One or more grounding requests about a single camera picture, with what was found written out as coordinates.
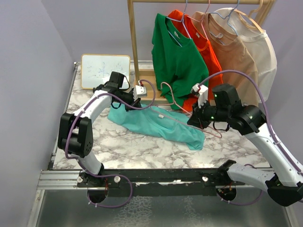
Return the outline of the teal t-shirt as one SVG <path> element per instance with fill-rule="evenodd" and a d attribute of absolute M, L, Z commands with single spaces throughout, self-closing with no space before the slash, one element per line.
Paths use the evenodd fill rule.
<path fill-rule="evenodd" d="M 187 125 L 184 114 L 152 106 L 144 110 L 125 110 L 124 105 L 113 103 L 107 117 L 131 132 L 185 143 L 190 150 L 202 150 L 205 135 Z"/>

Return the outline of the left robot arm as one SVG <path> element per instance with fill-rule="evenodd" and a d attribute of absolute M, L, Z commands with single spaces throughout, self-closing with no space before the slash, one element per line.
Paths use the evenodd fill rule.
<path fill-rule="evenodd" d="M 58 148 L 64 150 L 67 159 L 75 159 L 95 187 L 104 182 L 104 166 L 92 152 L 93 127 L 96 118 L 113 102 L 124 104 L 126 111 L 141 108 L 135 89 L 122 89 L 125 76 L 111 72 L 109 81 L 93 89 L 93 96 L 74 113 L 64 113 L 60 118 Z"/>

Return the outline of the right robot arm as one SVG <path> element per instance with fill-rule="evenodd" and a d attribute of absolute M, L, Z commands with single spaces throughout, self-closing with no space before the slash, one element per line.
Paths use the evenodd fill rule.
<path fill-rule="evenodd" d="M 218 168 L 223 185 L 241 182 L 267 192 L 272 200 L 287 207 L 303 200 L 303 165 L 278 139 L 265 114 L 254 105 L 242 105 L 234 86 L 221 84 L 212 90 L 215 106 L 208 101 L 208 88 L 195 84 L 191 93 L 198 97 L 188 125 L 202 129 L 211 122 L 226 122 L 245 136 L 273 168 L 266 172 L 228 160 Z"/>

